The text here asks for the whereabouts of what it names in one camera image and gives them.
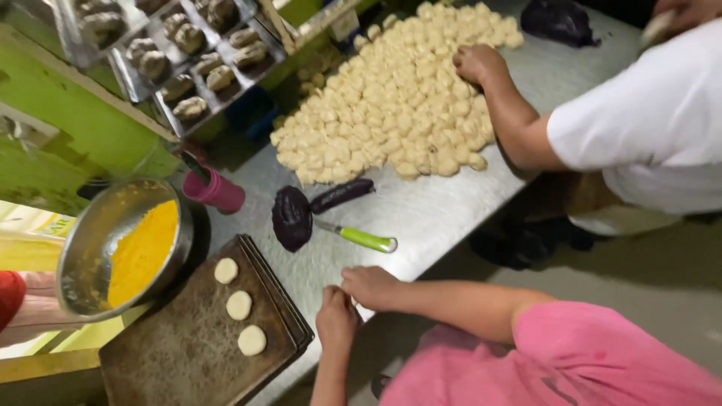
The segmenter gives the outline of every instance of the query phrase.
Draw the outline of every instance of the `stainless steel table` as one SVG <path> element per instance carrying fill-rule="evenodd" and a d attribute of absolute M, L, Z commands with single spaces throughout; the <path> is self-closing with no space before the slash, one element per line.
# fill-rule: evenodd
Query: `stainless steel table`
<path fill-rule="evenodd" d="M 526 1 L 492 0 L 488 4 L 496 12 L 518 17 Z M 521 93 L 540 111 L 550 111 L 583 94 L 634 61 L 639 30 L 598 12 L 590 12 L 590 17 L 595 34 L 603 38 L 599 48 L 575 50 L 525 35 L 524 47 L 503 52 Z M 371 170 L 365 176 L 376 182 L 377 193 L 346 203 L 321 218 L 380 236 L 395 236 L 399 249 L 393 254 L 381 254 L 316 230 L 306 246 L 291 254 L 274 236 L 271 207 L 278 189 L 299 183 L 276 161 L 275 154 L 275 148 L 269 145 L 237 170 L 221 172 L 245 189 L 247 199 L 234 215 L 209 209 L 210 252 L 236 233 L 250 234 L 314 329 L 321 289 L 340 283 L 343 267 L 379 265 L 402 280 L 414 280 L 526 184 L 511 172 L 497 146 L 483 151 L 489 161 L 485 172 L 464 167 L 452 178 L 423 176 L 405 182 L 388 166 Z M 314 186 L 304 192 L 313 196 L 324 189 Z M 368 318 L 371 313 L 362 315 Z M 266 405 L 277 399 L 317 364 L 320 354 L 316 340 L 250 404 Z"/>

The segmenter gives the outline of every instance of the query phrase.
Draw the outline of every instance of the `yellow egg wash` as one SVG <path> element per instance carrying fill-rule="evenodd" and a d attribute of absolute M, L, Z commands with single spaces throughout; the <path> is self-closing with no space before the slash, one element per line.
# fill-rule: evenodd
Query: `yellow egg wash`
<path fill-rule="evenodd" d="M 178 208 L 175 201 L 150 210 L 127 236 L 118 242 L 110 261 L 113 269 L 108 287 L 112 307 L 131 300 L 160 271 L 175 239 Z"/>

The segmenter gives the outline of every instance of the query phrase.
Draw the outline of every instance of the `green knife handle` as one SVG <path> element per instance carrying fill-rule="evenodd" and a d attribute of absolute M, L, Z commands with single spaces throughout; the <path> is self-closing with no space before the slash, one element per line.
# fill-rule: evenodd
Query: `green knife handle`
<path fill-rule="evenodd" d="M 348 241 L 386 254 L 394 252 L 396 247 L 399 246 L 399 242 L 396 241 L 394 237 L 372 236 L 369 233 L 364 233 L 363 231 L 355 230 L 354 228 L 342 228 L 339 235 L 346 238 Z"/>

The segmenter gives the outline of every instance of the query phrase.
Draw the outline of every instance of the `metal bowl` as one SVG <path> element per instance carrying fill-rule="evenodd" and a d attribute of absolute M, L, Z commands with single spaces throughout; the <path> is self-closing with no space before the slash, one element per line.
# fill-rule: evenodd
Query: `metal bowl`
<path fill-rule="evenodd" d="M 175 200 L 178 207 L 178 225 L 163 266 L 140 293 L 112 307 L 107 301 L 112 270 L 110 255 L 118 247 L 118 241 L 133 230 L 148 211 L 169 200 Z M 112 319 L 163 291 L 187 260 L 192 242 L 191 211 L 167 181 L 137 178 L 117 183 L 90 202 L 68 235 L 57 269 L 56 293 L 60 306 L 67 314 L 83 321 Z"/>

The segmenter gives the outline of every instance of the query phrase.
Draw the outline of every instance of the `white t-shirt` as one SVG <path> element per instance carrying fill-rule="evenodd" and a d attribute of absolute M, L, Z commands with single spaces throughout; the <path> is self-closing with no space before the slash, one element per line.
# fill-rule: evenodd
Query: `white t-shirt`
<path fill-rule="evenodd" d="M 680 215 L 722 210 L 722 19 L 650 49 L 561 105 L 547 133 L 567 167 L 601 169 L 610 190 L 657 219 L 626 227 L 629 210 L 638 209 L 621 217 L 602 210 L 597 218 L 572 219 L 582 228 L 638 233 Z"/>

